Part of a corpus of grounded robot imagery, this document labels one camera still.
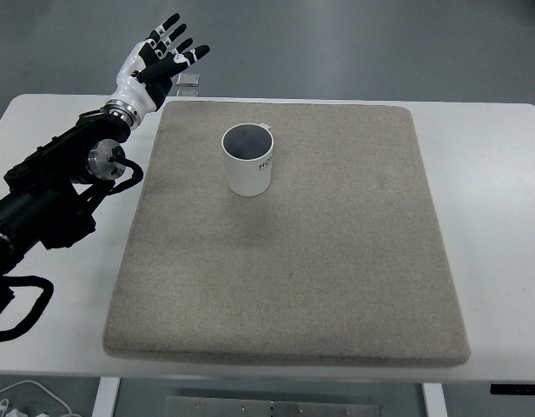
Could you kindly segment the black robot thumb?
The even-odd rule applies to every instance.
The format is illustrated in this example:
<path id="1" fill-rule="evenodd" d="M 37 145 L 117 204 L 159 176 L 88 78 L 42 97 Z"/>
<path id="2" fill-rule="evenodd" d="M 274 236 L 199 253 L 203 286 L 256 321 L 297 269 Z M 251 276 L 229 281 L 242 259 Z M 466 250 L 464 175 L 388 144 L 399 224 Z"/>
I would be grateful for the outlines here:
<path id="1" fill-rule="evenodd" d="M 182 53 L 168 53 L 158 62 L 147 64 L 146 68 L 139 72 L 139 82 L 158 83 L 171 79 L 206 56 L 209 51 L 207 45 L 201 45 Z"/>

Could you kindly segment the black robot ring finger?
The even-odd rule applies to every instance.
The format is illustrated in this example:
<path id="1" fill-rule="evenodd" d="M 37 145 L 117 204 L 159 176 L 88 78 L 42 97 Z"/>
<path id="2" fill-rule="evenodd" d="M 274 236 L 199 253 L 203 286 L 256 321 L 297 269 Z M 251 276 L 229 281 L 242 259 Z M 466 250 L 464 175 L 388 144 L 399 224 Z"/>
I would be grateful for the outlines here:
<path id="1" fill-rule="evenodd" d="M 180 20 L 180 14 L 175 13 L 167 18 L 163 23 L 153 29 L 146 38 L 147 43 L 159 43 L 168 36 L 168 31 Z"/>

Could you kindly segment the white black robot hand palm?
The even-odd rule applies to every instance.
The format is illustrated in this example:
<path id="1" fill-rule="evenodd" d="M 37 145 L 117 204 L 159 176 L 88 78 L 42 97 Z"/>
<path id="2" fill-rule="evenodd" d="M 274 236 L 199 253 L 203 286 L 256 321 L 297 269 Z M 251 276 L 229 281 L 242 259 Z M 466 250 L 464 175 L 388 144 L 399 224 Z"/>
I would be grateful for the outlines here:
<path id="1" fill-rule="evenodd" d="M 148 38 L 129 53 L 116 76 L 116 90 L 106 106 L 125 113 L 157 111 L 173 86 L 169 74 L 168 45 Z"/>

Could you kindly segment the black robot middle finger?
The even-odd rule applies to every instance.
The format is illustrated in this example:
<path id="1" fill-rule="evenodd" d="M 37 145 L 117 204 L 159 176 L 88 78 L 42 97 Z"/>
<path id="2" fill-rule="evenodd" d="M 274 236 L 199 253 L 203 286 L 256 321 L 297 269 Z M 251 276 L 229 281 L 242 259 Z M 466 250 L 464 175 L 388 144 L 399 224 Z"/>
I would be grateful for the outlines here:
<path id="1" fill-rule="evenodd" d="M 167 36 L 166 39 L 169 38 L 171 41 L 175 41 L 181 34 L 183 34 L 186 31 L 186 28 L 187 28 L 187 25 L 185 23 L 182 23 L 182 24 L 178 25 L 176 28 L 172 27 L 168 31 L 168 36 Z M 159 43 L 156 44 L 156 48 L 157 49 L 164 50 L 164 46 L 162 44 L 163 41 L 164 40 L 162 40 L 162 41 L 160 41 Z"/>

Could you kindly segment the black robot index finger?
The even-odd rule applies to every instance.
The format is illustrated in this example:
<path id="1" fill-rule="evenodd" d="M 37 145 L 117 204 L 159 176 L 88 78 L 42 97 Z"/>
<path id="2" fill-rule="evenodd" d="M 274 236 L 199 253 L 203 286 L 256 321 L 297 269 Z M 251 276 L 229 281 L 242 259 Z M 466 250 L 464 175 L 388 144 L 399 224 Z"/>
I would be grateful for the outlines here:
<path id="1" fill-rule="evenodd" d="M 188 38 L 181 43 L 177 44 L 175 41 L 171 41 L 169 38 L 162 42 L 164 46 L 163 59 L 191 59 L 194 57 L 193 52 L 189 49 L 193 40 Z"/>

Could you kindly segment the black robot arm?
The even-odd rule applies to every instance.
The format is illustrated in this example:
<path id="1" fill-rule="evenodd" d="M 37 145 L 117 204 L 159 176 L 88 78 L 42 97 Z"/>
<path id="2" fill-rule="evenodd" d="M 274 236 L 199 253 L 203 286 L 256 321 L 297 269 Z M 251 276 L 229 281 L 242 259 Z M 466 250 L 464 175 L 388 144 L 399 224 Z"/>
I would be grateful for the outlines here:
<path id="1" fill-rule="evenodd" d="M 36 149 L 4 176 L 10 192 L 0 200 L 0 277 L 38 243 L 68 248 L 96 229 L 103 199 L 130 189 L 142 168 L 121 147 L 144 117 L 156 112 L 182 73 L 209 52 L 192 39 L 178 43 L 186 25 L 174 14 L 129 53 L 116 91 L 75 126 Z"/>

